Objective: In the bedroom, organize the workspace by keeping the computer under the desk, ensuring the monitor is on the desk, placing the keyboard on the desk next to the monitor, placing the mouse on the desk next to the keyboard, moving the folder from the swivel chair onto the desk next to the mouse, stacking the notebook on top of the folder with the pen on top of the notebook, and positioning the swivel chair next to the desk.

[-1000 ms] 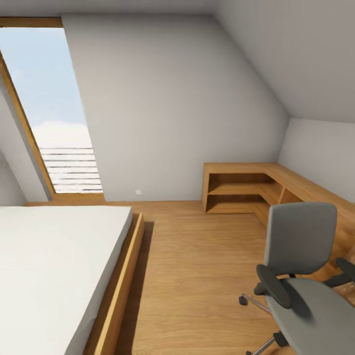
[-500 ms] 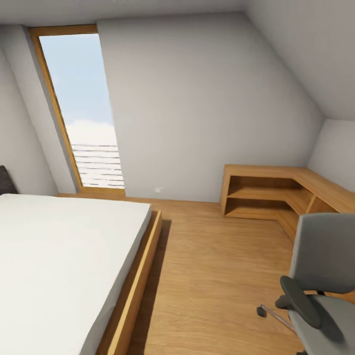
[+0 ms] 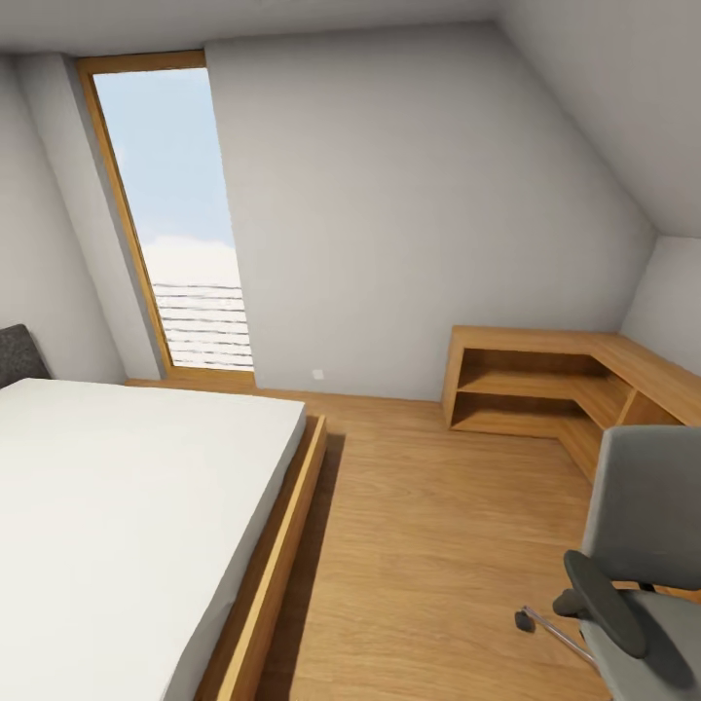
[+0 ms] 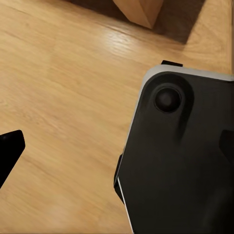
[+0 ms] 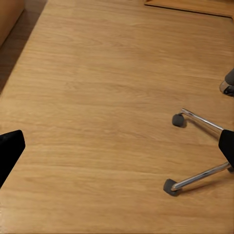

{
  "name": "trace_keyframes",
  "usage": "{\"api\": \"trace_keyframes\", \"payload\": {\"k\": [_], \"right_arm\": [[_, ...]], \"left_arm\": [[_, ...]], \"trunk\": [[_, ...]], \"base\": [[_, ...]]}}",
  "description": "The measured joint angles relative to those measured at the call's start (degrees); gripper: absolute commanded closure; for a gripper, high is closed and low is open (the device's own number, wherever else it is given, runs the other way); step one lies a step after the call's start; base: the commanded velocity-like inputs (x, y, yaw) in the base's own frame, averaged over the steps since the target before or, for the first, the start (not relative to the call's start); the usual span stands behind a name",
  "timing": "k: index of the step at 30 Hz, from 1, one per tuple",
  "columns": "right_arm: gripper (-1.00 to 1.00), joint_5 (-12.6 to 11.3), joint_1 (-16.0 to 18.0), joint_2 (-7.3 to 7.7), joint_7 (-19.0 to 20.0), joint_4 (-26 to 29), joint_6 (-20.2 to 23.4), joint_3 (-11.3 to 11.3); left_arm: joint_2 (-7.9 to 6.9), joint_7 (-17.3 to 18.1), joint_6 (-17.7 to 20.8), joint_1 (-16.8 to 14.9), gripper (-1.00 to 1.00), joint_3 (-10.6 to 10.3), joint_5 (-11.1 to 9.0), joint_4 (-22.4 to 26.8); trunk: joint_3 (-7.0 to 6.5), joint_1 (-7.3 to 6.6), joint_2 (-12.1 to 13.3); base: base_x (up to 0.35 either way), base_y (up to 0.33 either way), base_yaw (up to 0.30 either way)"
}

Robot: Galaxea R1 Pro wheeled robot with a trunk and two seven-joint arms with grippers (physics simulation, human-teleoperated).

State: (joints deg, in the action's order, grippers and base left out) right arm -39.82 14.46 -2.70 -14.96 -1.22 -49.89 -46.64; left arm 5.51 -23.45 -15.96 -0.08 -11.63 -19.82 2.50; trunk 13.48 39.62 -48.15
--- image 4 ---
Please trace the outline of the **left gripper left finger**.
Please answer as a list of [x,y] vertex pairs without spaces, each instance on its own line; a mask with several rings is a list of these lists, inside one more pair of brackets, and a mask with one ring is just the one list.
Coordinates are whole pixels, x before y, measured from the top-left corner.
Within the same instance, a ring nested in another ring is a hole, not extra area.
[[0,136],[0,188],[24,149],[25,141],[21,130]]

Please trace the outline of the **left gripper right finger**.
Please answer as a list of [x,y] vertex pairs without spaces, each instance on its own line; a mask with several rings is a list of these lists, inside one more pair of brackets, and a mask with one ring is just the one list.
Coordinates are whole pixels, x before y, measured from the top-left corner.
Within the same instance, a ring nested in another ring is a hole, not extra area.
[[234,132],[222,130],[218,147],[224,154],[228,162],[234,167]]

